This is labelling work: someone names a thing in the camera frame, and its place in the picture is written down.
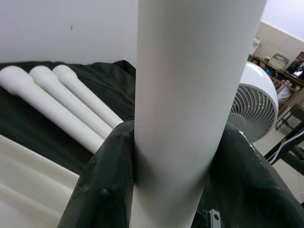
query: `fan grille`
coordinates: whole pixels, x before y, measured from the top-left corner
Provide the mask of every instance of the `fan grille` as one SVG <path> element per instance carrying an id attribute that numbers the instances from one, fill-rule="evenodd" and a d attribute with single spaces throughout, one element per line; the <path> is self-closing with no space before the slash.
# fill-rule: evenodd
<path id="1" fill-rule="evenodd" d="M 275 120 L 275 110 L 270 99 L 260 91 L 240 85 L 230 110 L 231 114 L 241 115 L 245 124 L 241 131 L 250 142 L 262 138 Z"/>

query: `white pvc pipe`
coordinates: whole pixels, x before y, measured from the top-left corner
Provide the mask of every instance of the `white pvc pipe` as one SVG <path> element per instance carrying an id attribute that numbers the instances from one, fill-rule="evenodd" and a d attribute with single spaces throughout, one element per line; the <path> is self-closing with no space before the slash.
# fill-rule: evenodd
<path id="1" fill-rule="evenodd" d="M 78 79 L 76 73 L 71 68 L 66 65 L 59 65 L 53 69 L 53 72 L 65 87 L 91 108 L 110 127 L 115 128 L 123 122 L 115 112 Z"/>
<path id="2" fill-rule="evenodd" d="M 103 139 L 106 139 L 111 133 L 112 128 L 65 88 L 48 67 L 36 66 L 29 72 L 29 75 L 38 86 L 55 98 Z"/>
<path id="3" fill-rule="evenodd" d="M 139 0 L 130 228 L 190 228 L 265 0 Z"/>
<path id="4" fill-rule="evenodd" d="M 104 142 L 98 134 L 36 85 L 20 67 L 3 68 L 0 71 L 0 86 L 10 94 L 21 97 L 90 152 L 95 153 Z"/>

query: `white surface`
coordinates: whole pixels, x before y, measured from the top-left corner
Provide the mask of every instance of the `white surface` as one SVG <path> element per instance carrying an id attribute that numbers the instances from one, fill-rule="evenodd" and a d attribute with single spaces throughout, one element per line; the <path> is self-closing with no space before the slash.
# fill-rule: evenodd
<path id="1" fill-rule="evenodd" d="M 3 68 L 0 71 L 0 86 L 21 97 L 90 152 L 95 153 L 103 143 L 98 134 L 36 85 L 20 67 Z"/>
<path id="2" fill-rule="evenodd" d="M 36 66 L 29 72 L 29 75 L 38 86 L 55 98 L 100 137 L 106 139 L 111 133 L 112 128 L 65 88 L 49 68 L 46 66 Z"/>
<path id="3" fill-rule="evenodd" d="M 53 72 L 66 88 L 91 108 L 91 110 L 102 118 L 110 127 L 115 128 L 118 124 L 123 122 L 115 112 L 78 79 L 71 68 L 65 65 L 59 65 L 53 69 Z"/>
<path id="4" fill-rule="evenodd" d="M 5 228 L 54 228 L 78 175 L 0 135 L 0 220 Z"/>
<path id="5" fill-rule="evenodd" d="M 3 0 L 0 62 L 136 65 L 138 0 Z"/>
<path id="6" fill-rule="evenodd" d="M 262 21 L 304 41 L 303 0 L 267 0 Z"/>
<path id="7" fill-rule="evenodd" d="M 131 228 L 191 226 L 264 4 L 140 0 Z"/>

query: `metal bracket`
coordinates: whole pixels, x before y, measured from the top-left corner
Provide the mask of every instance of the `metal bracket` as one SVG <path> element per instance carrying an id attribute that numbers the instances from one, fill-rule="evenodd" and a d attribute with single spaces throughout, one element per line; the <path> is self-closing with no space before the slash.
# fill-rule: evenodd
<path id="1" fill-rule="evenodd" d="M 209 211 L 210 214 L 210 228 L 221 228 L 219 212 L 212 209 Z"/>

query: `black cloth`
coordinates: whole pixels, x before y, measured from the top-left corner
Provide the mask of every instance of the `black cloth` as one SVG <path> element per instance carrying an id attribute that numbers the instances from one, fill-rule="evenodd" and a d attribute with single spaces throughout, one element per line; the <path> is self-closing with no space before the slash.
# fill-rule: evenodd
<path id="1" fill-rule="evenodd" d="M 44 65 L 51 70 L 62 62 L 0 64 L 15 65 L 29 72 Z M 124 121 L 134 119 L 135 68 L 126 61 L 114 64 L 66 64 Z M 92 154 L 59 127 L 17 96 L 0 87 L 0 134 L 80 174 Z"/>

